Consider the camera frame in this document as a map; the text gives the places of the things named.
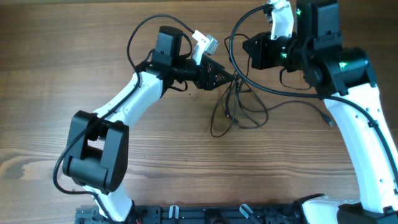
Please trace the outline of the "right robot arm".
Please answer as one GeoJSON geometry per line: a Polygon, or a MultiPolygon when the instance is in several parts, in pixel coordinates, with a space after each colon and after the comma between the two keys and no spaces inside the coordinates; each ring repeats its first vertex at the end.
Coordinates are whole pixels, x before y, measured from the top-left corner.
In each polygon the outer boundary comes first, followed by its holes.
{"type": "Polygon", "coordinates": [[[397,149],[367,53],[343,47],[337,1],[269,1],[272,29],[243,43],[252,67],[300,70],[334,118],[359,185],[359,200],[323,194],[297,201],[304,223],[396,223],[397,149]]]}

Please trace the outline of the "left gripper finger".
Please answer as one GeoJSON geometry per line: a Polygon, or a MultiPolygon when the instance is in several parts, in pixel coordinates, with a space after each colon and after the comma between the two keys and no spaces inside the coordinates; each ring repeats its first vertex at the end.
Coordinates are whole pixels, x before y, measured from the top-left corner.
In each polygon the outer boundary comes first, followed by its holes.
{"type": "Polygon", "coordinates": [[[207,73],[219,73],[224,70],[224,66],[214,61],[211,58],[206,59],[206,72],[207,73]]]}
{"type": "Polygon", "coordinates": [[[224,70],[220,71],[215,75],[214,87],[218,88],[219,86],[229,83],[233,80],[234,80],[234,75],[224,70]]]}

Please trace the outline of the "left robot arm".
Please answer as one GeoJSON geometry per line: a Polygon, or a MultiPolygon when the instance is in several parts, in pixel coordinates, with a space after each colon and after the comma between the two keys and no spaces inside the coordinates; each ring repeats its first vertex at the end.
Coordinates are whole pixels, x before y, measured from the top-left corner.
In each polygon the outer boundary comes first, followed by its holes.
{"type": "Polygon", "coordinates": [[[140,223],[122,183],[129,130],[174,82],[193,82],[210,91],[231,81],[233,76],[210,58],[218,46],[214,37],[198,30],[189,37],[178,28],[162,26],[155,48],[135,67],[131,81],[106,105],[73,116],[57,168],[97,204],[93,214],[77,218],[77,223],[140,223]]]}

